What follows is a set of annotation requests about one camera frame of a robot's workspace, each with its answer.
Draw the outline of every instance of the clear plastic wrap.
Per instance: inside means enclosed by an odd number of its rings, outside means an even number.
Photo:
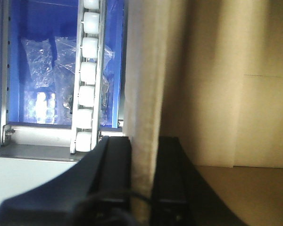
[[[113,81],[108,81],[108,76],[106,67],[109,61],[114,57],[114,52],[106,45],[104,52],[104,73],[102,78],[102,93],[101,93],[101,108],[100,108],[100,125],[107,126],[111,125],[112,121],[109,117],[108,106],[109,106],[109,96],[113,95],[113,89],[111,89],[111,85],[113,85]]]
[[[75,38],[56,37],[57,60],[54,74],[56,86],[57,121],[59,125],[71,125],[70,113],[75,82]]]
[[[36,42],[22,39],[31,81],[24,91],[24,122],[71,125],[75,80],[75,38]],[[56,60],[53,63],[53,52]]]
[[[34,41],[22,39],[21,42],[26,52],[34,88],[49,87],[54,82],[52,51],[49,40]]]

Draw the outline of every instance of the beige wall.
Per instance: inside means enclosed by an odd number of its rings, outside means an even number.
[[[172,4],[161,135],[198,165],[283,167],[283,0]]]

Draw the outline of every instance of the white roller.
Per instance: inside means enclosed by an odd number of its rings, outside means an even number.
[[[91,149],[91,133],[78,132],[75,140],[75,149],[78,152],[89,152]]]
[[[84,32],[99,34],[100,15],[98,13],[84,13]]]
[[[98,39],[85,37],[82,42],[82,55],[85,58],[98,57]]]
[[[79,109],[76,115],[76,127],[81,129],[92,128],[92,110],[91,109]]]
[[[94,86],[81,86],[79,90],[79,105],[93,107]]]
[[[96,63],[82,62],[80,76],[81,81],[86,82],[87,85],[95,84]]]
[[[84,0],[84,7],[87,9],[99,10],[100,1],[99,0]]]

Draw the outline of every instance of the white surface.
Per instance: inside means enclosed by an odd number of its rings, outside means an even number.
[[[85,58],[95,59],[98,57],[98,39],[95,38],[83,38],[82,42],[82,55]]]
[[[81,63],[81,81],[86,82],[87,85],[95,84],[96,63],[82,62]]]
[[[94,105],[94,86],[81,86],[79,90],[79,104],[86,107]]]
[[[84,0],[84,7],[87,9],[98,10],[100,8],[99,0]]]
[[[99,34],[100,15],[98,13],[84,13],[84,32]]]
[[[79,109],[77,111],[76,126],[81,129],[92,128],[92,110]]]
[[[91,136],[90,132],[78,132],[76,135],[75,149],[78,152],[89,152],[91,149]]]
[[[124,134],[122,132],[107,132],[107,131],[101,131],[100,133],[103,137],[109,136],[109,137],[123,137]]]
[[[13,126],[16,144],[69,147],[71,130],[30,126]]]
[[[0,158],[0,203],[55,178],[74,162]]]

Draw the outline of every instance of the metal frame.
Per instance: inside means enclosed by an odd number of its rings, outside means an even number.
[[[9,0],[0,0],[0,146],[3,143],[3,126],[8,121],[8,15]]]
[[[79,109],[78,91],[80,86],[80,64],[82,57],[82,39],[83,32],[83,0],[78,1],[78,19],[77,19],[77,46],[76,46],[76,69],[75,69],[75,84],[74,84],[74,107],[73,107],[73,123],[72,129],[55,129],[55,128],[40,128],[31,126],[15,126],[8,125],[8,102],[9,102],[9,10],[10,0],[0,0],[0,147],[8,145],[10,141],[17,144],[30,144],[34,140],[33,145],[50,145],[50,146],[70,146],[70,153],[75,153],[76,134],[80,130],[76,128],[76,114]],[[98,35],[98,59],[96,68],[96,83],[95,83],[95,99],[92,117],[92,141],[91,149],[93,149],[100,138],[100,104],[101,104],[101,81],[103,72],[104,59],[104,37],[105,37],[105,18],[106,18],[106,0],[100,0],[100,32]]]
[[[77,20],[77,43],[76,43],[76,67],[75,67],[75,84],[74,84],[74,98],[73,98],[73,118],[72,118],[72,132],[71,132],[71,143],[70,153],[75,153],[75,140],[76,134],[79,128],[76,127],[75,117],[80,108],[78,104],[78,93],[80,88],[80,66],[83,61],[82,57],[82,40],[84,36],[83,32],[83,14],[84,6],[83,0],[79,0],[78,8],[78,20]],[[94,91],[94,107],[92,116],[92,140],[91,149],[93,149],[99,140],[99,117],[100,117],[100,103],[101,103],[101,86],[102,86],[102,71],[103,71],[103,59],[104,59],[104,38],[105,38],[105,18],[106,18],[106,0],[100,1],[100,32],[98,35],[98,59],[96,68],[96,83]]]

